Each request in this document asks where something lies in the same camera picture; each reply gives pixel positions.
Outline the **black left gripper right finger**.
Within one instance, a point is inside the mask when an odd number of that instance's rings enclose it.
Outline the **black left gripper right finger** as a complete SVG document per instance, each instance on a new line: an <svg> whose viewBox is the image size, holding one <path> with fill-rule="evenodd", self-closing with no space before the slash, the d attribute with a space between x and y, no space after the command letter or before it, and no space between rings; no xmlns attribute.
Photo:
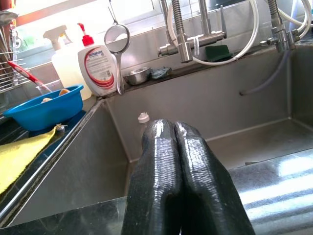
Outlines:
<svg viewBox="0 0 313 235"><path fill-rule="evenodd" d="M184 235L253 235L238 191L199 131L177 121L175 132L184 182Z"/></svg>

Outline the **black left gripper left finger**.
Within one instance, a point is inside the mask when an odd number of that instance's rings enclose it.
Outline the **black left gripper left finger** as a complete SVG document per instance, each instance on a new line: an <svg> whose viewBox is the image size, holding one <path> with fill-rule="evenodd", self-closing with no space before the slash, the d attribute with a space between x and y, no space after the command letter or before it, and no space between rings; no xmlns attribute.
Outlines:
<svg viewBox="0 0 313 235"><path fill-rule="evenodd" d="M182 224L182 175L172 123L151 122L131 175L123 235L178 235Z"/></svg>

